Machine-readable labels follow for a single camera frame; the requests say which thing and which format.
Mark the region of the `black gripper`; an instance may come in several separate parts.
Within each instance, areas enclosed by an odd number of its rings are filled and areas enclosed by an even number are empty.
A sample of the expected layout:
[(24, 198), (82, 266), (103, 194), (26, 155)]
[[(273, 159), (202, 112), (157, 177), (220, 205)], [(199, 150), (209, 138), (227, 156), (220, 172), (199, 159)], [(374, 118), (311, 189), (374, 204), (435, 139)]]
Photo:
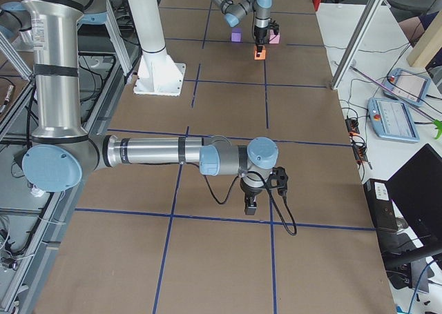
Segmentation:
[(257, 211), (256, 196), (259, 195), (265, 186), (260, 182), (258, 186), (249, 185), (245, 177), (240, 180), (240, 188), (244, 193), (244, 213), (245, 215), (255, 215)]
[(255, 46), (255, 56), (262, 56), (262, 46), (268, 42), (267, 39), (268, 27), (260, 28), (258, 26), (253, 27), (253, 38), (256, 44)]

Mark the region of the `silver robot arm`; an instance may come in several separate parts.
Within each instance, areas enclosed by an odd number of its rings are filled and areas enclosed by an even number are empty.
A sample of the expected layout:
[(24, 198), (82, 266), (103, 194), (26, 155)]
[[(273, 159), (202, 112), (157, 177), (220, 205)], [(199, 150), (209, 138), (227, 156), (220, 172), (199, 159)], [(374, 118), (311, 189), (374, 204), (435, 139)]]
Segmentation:
[(265, 60), (265, 45), (273, 39), (271, 34), (279, 34), (279, 25), (271, 18), (273, 0), (211, 0), (224, 15), (231, 28), (236, 27), (248, 14), (253, 15), (253, 56), (255, 60)]
[[(272, 0), (210, 0), (231, 26), (253, 13), (258, 52), (264, 51)], [(128, 0), (142, 50), (135, 94), (178, 96), (186, 66), (168, 54), (157, 0)], [(198, 163), (209, 190), (207, 175), (235, 175), (244, 192), (245, 213), (256, 211), (256, 196), (266, 190), (277, 208), (271, 188), (284, 195), (285, 174), (275, 167), (278, 147), (258, 137), (247, 146), (233, 145), (223, 136), (191, 139), (91, 137), (81, 126), (77, 24), (85, 15), (107, 17), (106, 0), (21, 0), (30, 14), (37, 91), (38, 126), (31, 147), (22, 158), (30, 183), (46, 192), (78, 185), (103, 167), (118, 164), (169, 165)]]

